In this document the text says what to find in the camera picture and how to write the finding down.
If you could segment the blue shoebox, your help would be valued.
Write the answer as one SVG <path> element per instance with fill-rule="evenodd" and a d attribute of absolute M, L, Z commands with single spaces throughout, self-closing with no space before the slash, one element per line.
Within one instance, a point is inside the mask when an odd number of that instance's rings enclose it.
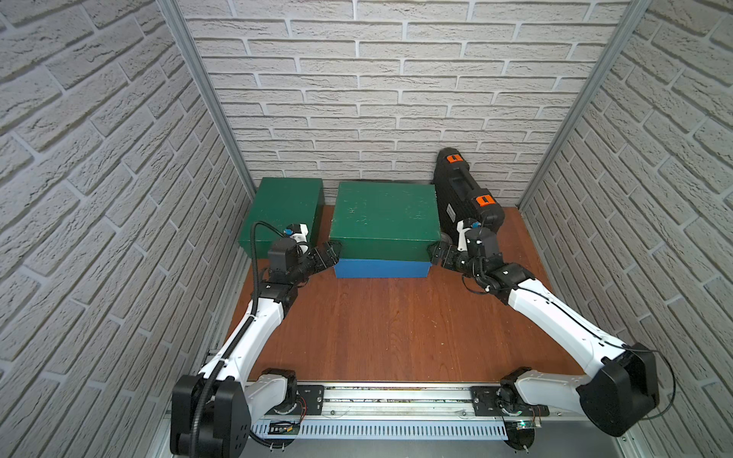
<path fill-rule="evenodd" d="M 429 261 L 341 259 L 334 266 L 339 279 L 413 279 L 429 275 Z"/>

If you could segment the green shoebox front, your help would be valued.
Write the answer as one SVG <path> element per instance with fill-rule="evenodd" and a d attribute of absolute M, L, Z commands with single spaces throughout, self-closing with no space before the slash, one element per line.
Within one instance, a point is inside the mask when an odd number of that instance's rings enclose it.
<path fill-rule="evenodd" d="M 329 232 L 343 260 L 429 261 L 441 239 L 435 188 L 430 184 L 343 181 Z"/>

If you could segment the green shoebox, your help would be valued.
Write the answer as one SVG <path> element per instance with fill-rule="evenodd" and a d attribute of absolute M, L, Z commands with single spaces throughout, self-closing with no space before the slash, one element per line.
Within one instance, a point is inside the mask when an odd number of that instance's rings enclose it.
<path fill-rule="evenodd" d="M 306 224 L 308 242 L 315 245 L 319 238 L 324 206 L 322 179 L 264 177 L 242 226 L 240 246 L 248 256 L 252 256 L 250 228 L 256 221 L 270 223 L 281 231 L 292 224 Z"/>
<path fill-rule="evenodd" d="M 343 260 L 429 261 L 441 239 L 435 188 L 430 184 L 343 181 L 329 232 Z"/>

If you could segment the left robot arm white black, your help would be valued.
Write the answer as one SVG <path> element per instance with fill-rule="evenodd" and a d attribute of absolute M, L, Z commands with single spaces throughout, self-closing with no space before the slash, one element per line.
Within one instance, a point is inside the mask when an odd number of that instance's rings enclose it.
<path fill-rule="evenodd" d="M 222 349 L 196 375 L 177 381 L 171 399 L 170 450 L 186 457 L 238 457 L 253 425 L 273 408 L 297 402 L 292 370 L 269 369 L 248 377 L 298 291 L 315 274 L 339 263 L 341 242 L 313 247 L 297 235 L 275 240 L 267 273 L 254 281 L 252 301 Z"/>

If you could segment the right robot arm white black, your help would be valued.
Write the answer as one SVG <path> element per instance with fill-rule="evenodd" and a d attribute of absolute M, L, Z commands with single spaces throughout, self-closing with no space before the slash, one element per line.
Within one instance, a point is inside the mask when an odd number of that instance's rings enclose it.
<path fill-rule="evenodd" d="M 504 377 L 496 402 L 509 415 L 552 406 L 584 415 L 604 433 L 620 437 L 660 404 L 658 352 L 628 345 L 565 305 L 517 263 L 504 261 L 496 234 L 482 227 L 444 237 L 429 249 L 431 263 L 475 281 L 475 294 L 491 295 L 522 314 L 576 361 L 580 376 L 519 368 Z"/>

